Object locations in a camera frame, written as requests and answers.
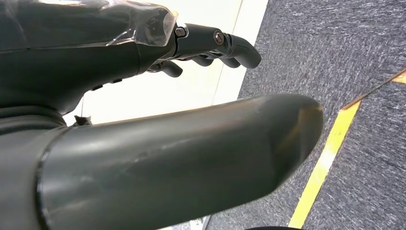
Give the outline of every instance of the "floor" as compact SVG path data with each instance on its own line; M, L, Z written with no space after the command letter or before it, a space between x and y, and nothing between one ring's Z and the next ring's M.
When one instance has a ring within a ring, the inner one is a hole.
M263 56L239 97L301 93L324 107L322 138L276 192L215 214L208 230L287 226L339 110L406 69L406 1L269 0L256 40ZM304 229L406 229L406 84L365 98Z

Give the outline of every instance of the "clear plastic film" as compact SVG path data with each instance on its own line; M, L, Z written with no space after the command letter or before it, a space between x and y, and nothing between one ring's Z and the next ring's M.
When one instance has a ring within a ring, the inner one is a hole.
M125 0L0 0L0 52L37 48L165 46L177 13Z

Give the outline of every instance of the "yellow floor tape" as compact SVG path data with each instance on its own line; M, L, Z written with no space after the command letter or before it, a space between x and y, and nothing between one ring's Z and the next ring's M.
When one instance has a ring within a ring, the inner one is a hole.
M392 81L399 82L399 83L405 83L406 84L406 73L403 72L401 75L397 76L395 79Z
M321 185L326 178L331 164L338 153L339 148L344 140L344 137L350 127L352 120L358 110L360 101L353 104L347 109L342 109L339 111L336 121L334 122L333 128L327 137L326 145L317 161L312 174L310 175L309 181L300 197L299 203L297 204L296 210L293 213L291 221L289 222L289 227L291 228L301 228L313 203L320 191Z

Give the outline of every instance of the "metal screw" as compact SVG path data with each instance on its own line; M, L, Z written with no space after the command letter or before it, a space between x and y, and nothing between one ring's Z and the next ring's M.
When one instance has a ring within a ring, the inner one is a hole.
M214 42L219 46L224 43L224 34L221 31L216 30L214 32Z
M183 27L178 27L175 29L175 34L178 37L184 37L184 36L186 36L186 30Z

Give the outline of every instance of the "robotic hand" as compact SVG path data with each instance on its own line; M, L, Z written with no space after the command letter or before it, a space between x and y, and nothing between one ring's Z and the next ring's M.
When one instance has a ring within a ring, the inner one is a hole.
M321 134L320 105L268 95L198 110L67 127L83 94L173 60L255 68L244 39L176 25L121 0L0 0L0 229L155 230L258 199Z
M163 71L171 77L178 77L182 69L170 60L193 60L207 67L214 59L220 59L231 68L243 65L253 69L261 62L258 51L245 39L224 34L217 28L185 24L175 29L176 52L173 57L160 59L149 72Z

